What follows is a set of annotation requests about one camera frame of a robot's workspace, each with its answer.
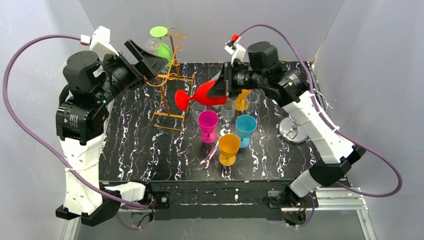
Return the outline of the green wine glass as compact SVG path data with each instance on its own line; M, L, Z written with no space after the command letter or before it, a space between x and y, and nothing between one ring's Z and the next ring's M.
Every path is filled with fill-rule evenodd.
M156 56L167 59L168 63L165 67L169 68L172 63L172 52L169 46L162 40L162 37L165 37L168 34L168 29L164 26L155 26L150 29L149 33L153 38L161 39L162 47L157 51Z

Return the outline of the clear wine glass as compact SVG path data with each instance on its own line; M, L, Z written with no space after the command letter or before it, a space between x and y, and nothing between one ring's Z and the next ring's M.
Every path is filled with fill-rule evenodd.
M157 51L162 47L162 40L158 37L152 37L145 41L145 47L152 51L154 55L157 54Z

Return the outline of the orange glass yellow base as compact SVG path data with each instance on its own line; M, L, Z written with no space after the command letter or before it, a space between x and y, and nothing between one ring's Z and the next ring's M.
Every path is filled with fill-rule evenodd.
M245 99L248 93L250 93L250 89L243 89L241 93L237 96L235 100L235 109L237 111L244 111L245 110Z

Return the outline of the clear stemless glass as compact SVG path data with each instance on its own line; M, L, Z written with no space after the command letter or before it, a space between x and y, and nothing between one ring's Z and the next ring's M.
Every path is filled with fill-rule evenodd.
M224 121L230 122L236 114L236 102L228 99L225 104L221 105L220 113Z

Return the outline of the clear champagne flute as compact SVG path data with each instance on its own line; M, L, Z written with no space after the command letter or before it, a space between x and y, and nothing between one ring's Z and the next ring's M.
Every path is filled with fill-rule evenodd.
M244 100L244 108L247 115L252 114L256 110L259 100L260 100L260 97L255 92L249 92L246 95Z

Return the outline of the pink wine glass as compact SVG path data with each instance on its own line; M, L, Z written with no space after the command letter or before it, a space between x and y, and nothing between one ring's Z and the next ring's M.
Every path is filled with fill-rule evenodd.
M217 113L211 110L205 110L198 117L198 125L201 130L200 138L206 144L213 143L216 138L216 129L219 117Z

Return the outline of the red wine glass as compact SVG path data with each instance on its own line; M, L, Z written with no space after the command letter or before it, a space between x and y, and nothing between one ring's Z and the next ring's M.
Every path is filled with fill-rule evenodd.
M225 104L228 99L226 96L207 96L208 91L213 87L215 83L216 80L210 80L208 82L203 83L200 87L196 89L194 95L192 96L189 96L183 89L178 89L175 93L175 104L177 108L181 111L185 111L189 106L190 100L194 100L204 106L217 106Z

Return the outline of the blue wine glass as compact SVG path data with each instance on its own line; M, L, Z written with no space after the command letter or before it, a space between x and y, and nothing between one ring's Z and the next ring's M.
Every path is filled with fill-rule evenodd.
M240 139L240 147L246 148L250 144L250 137L257 128L257 121L251 115L241 115L235 122L236 135Z

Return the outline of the orange glass yellow foot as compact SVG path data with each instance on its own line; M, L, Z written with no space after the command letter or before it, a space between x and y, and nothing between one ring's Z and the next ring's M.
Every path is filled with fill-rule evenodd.
M225 134L219 139L219 162L226 167L236 162L236 155L241 147L241 141L235 134Z

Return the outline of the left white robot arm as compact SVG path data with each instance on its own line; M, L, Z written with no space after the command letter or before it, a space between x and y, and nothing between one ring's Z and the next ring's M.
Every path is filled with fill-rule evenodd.
M99 180L99 161L111 104L122 93L154 79L168 64L133 40L125 47L136 58L130 63L110 43L110 30L99 26L80 42L89 50L72 54L63 68L67 86L55 114L65 164L66 193L55 215L80 218L94 227L113 218L121 207L144 209L146 186L141 182L106 186Z

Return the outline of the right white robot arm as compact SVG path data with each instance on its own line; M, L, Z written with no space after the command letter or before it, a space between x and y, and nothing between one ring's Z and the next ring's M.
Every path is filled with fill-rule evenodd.
M210 105L217 105L242 90L262 90L306 131L320 158L285 187L280 201L294 206L309 193L342 178L365 154L365 149L340 136L337 128L324 120L326 114L315 106L315 95L308 89L307 80L296 69L283 65L274 45L260 41L244 48L239 38L234 34L225 44L231 60L224 63L205 95Z

